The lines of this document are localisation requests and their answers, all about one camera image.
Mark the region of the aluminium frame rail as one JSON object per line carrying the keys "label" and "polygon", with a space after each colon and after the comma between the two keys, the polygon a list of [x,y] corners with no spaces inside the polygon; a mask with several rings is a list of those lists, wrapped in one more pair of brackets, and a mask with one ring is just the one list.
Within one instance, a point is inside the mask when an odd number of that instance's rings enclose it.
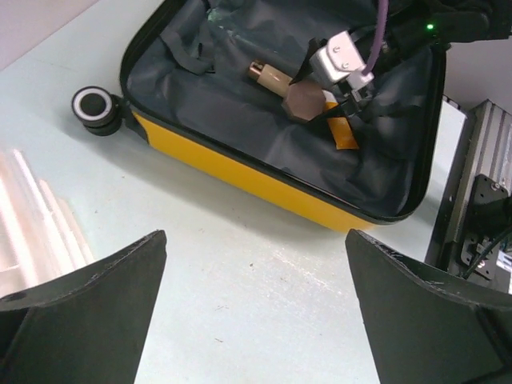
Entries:
{"label": "aluminium frame rail", "polygon": [[486,100],[466,114],[426,263],[511,292],[511,114]]}

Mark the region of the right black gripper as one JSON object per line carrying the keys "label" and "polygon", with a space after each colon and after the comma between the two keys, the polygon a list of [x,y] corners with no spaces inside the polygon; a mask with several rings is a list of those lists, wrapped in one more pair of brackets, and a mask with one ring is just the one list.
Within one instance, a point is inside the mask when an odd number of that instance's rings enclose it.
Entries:
{"label": "right black gripper", "polygon": [[425,47],[510,36],[510,1],[390,1],[375,70],[387,72]]}

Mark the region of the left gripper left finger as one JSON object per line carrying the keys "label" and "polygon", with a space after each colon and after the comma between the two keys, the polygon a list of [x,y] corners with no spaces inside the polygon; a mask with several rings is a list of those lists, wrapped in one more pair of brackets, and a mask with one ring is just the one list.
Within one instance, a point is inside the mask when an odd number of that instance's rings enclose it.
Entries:
{"label": "left gripper left finger", "polygon": [[134,382],[166,264],[156,230],[1,299],[3,383]]}

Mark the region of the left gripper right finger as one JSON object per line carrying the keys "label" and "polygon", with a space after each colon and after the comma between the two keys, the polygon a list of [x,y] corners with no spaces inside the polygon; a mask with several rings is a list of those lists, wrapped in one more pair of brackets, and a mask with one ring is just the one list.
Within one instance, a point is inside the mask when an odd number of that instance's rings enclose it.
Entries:
{"label": "left gripper right finger", "polygon": [[509,383],[511,296],[400,254],[360,230],[345,240],[382,383]]}

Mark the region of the orange pill bottle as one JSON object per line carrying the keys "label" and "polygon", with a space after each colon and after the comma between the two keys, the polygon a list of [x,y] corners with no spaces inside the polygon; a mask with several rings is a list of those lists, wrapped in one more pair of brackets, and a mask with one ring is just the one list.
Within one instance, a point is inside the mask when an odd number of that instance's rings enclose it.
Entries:
{"label": "orange pill bottle", "polygon": [[[324,111],[328,111],[338,105],[337,99],[331,92],[324,90],[323,94],[326,100]],[[330,132],[332,133],[337,150],[359,149],[355,137],[353,136],[350,124],[346,118],[328,118],[327,123],[330,128]]]}

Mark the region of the brown octagonal compact case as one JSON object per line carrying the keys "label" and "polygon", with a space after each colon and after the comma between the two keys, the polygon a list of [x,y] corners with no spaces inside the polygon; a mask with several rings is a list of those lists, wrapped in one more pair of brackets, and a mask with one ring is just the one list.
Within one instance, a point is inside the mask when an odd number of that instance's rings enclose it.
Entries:
{"label": "brown octagonal compact case", "polygon": [[326,104],[322,87],[305,79],[289,85],[282,101],[282,107],[289,118],[309,122],[319,116]]}

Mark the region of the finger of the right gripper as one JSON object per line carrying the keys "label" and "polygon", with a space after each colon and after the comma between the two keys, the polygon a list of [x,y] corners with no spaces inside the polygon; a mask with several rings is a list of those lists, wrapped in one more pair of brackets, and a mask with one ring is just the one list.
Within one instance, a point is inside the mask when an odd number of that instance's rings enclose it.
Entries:
{"label": "finger of the right gripper", "polygon": [[312,80],[313,82],[317,83],[319,85],[319,82],[316,78],[312,78],[311,75],[313,74],[314,70],[310,64],[310,60],[312,57],[316,54],[318,50],[323,48],[326,45],[326,39],[318,39],[318,38],[312,38],[308,41],[308,48],[306,55],[302,61],[302,64],[296,73],[296,75],[291,79],[289,85],[293,85],[296,83],[299,83],[303,80]]}

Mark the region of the white plastic drawer organizer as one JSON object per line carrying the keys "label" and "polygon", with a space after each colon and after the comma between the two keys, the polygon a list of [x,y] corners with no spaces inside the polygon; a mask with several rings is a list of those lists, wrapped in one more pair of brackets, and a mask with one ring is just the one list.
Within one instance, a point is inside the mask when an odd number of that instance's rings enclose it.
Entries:
{"label": "white plastic drawer organizer", "polygon": [[19,150],[1,152],[1,296],[95,262],[66,201]]}

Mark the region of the yellow Pikachu hard-shell suitcase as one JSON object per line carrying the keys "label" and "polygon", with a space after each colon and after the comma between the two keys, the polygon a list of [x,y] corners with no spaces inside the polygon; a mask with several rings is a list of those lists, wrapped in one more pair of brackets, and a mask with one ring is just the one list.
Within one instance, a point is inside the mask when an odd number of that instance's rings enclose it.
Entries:
{"label": "yellow Pikachu hard-shell suitcase", "polygon": [[126,48],[120,95],[78,90],[72,110],[108,136],[125,126],[149,146],[326,228],[388,225],[426,196],[446,55],[424,48],[378,78],[349,117],[357,148],[324,123],[288,119],[250,82],[256,58],[296,71],[311,38],[368,26],[368,1],[165,1]]}

